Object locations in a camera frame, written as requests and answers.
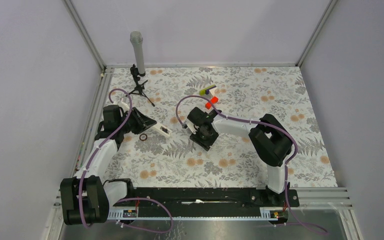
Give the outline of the white remote control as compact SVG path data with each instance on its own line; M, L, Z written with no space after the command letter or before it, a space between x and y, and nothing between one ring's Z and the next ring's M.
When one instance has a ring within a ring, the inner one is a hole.
M170 138L171 137L171 130L166 127L165 125L157 122L155 125L153 125L151 127L151 129L155 132L157 132L158 134L164 136L165 138Z

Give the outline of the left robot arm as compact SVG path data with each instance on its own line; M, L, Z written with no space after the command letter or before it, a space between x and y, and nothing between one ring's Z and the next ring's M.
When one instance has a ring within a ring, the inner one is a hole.
M125 134L139 135L156 124L156 120L142 114L136 107L129 110L116 104L104 107L103 120L98 125L93 149L85 166L75 176L64 178L60 183L66 225L88 228L107 220L110 201L101 176L118 152Z

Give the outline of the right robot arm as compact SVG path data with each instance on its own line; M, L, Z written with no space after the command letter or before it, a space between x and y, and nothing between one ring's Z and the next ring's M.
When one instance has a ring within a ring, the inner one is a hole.
M232 117L216 110L205 112L197 107L187 116L186 127L192 132L189 139L205 151L209 151L220 134L248 138L258 157L267 165L267 201L273 206L286 199L285 163L294 141L289 133L271 114L259 120Z

